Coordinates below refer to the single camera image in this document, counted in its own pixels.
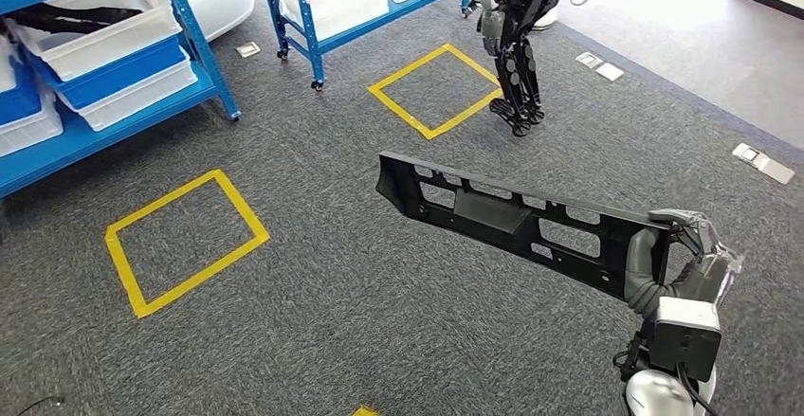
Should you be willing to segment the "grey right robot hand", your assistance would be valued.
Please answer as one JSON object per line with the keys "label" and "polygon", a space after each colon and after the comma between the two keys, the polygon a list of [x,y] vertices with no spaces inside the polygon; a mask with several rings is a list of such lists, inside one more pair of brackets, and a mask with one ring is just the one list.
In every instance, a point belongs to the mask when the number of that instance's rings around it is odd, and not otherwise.
{"label": "grey right robot hand", "polygon": [[637,232],[630,239],[626,258],[624,300],[629,307],[645,321],[653,321],[661,297],[719,304],[740,272],[743,257],[720,241],[714,224],[701,212],[661,208],[651,210],[648,217],[679,232],[693,259],[672,283],[659,283],[652,276],[652,249],[658,232],[654,228]]}

